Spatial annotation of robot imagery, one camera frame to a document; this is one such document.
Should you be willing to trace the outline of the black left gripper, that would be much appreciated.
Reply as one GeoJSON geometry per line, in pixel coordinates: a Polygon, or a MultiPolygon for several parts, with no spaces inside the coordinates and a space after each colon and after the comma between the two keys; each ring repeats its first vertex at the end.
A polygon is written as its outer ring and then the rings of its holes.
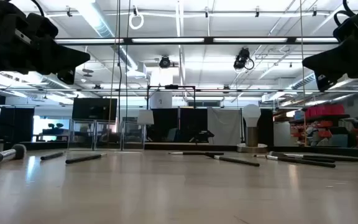
{"type": "Polygon", "coordinates": [[[0,1],[0,71],[54,73],[63,83],[74,84],[76,67],[89,61],[90,54],[57,44],[57,34],[43,14],[24,14],[10,1],[0,1]]]}

